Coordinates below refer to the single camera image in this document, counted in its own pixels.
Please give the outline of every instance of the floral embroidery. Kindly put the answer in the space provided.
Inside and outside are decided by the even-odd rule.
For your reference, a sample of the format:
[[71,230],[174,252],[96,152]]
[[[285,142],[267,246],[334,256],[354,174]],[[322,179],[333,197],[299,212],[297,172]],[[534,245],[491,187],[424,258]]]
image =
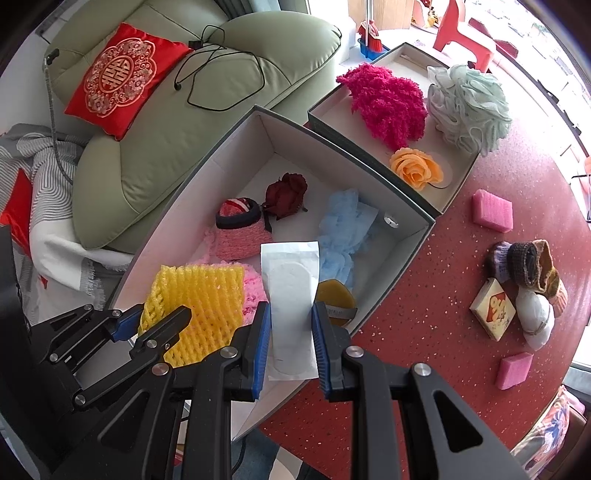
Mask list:
[[139,38],[126,38],[106,48],[86,74],[88,110],[106,117],[116,107],[136,102],[156,75],[155,51],[152,42]]

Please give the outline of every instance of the speckled red surface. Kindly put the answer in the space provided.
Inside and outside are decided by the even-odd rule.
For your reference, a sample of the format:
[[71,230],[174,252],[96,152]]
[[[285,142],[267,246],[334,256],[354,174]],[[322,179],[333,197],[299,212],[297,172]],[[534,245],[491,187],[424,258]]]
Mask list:
[[[514,121],[500,149],[478,159],[415,260],[353,338],[355,344],[393,364],[428,362],[509,448],[529,431],[555,395],[591,312],[591,232],[548,154],[549,135],[532,122]],[[513,202],[512,232],[497,233],[470,221],[470,198],[480,188]],[[548,344],[535,353],[527,380],[501,391],[495,387],[499,360],[532,350],[517,318],[497,343],[469,306],[487,276],[483,260],[488,247],[502,239],[535,238],[550,243],[569,305],[557,319]],[[506,290],[514,302],[516,288]],[[350,414],[350,405],[324,401],[317,381],[312,381],[261,430],[330,478],[345,480]]]

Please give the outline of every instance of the yellow foam net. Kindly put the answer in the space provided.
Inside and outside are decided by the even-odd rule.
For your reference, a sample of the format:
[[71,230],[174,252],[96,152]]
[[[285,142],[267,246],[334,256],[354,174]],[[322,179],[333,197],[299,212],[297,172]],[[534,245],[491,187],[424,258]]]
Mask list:
[[200,362],[229,345],[242,325],[244,268],[237,265],[160,267],[144,304],[141,335],[181,305],[191,308],[191,322],[164,354],[173,367]]

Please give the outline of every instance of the dark red rose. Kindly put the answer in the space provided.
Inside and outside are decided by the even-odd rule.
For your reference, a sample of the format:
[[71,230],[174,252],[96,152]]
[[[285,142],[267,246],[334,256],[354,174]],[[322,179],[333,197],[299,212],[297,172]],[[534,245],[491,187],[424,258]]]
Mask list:
[[281,180],[267,187],[263,210],[275,215],[277,220],[296,213],[304,203],[308,189],[306,179],[299,173],[286,173]]

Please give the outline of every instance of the white blanket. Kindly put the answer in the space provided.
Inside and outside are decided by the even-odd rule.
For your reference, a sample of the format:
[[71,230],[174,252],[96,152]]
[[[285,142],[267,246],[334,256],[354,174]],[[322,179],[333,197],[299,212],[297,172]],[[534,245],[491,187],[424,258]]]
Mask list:
[[[64,134],[58,134],[57,138],[64,171],[73,179],[86,141]],[[13,243],[23,307],[29,321],[47,320],[84,303],[102,308],[105,292],[100,278],[95,275],[95,262],[111,270],[124,271],[132,255],[103,248],[87,250],[76,239],[72,221],[72,186],[58,168],[47,127],[18,124],[0,137],[0,211],[4,210],[12,195],[20,168],[33,185],[29,234],[31,258]],[[43,313],[38,299],[46,295],[47,290],[60,292],[63,298],[51,299],[50,303],[61,311],[49,309]]]

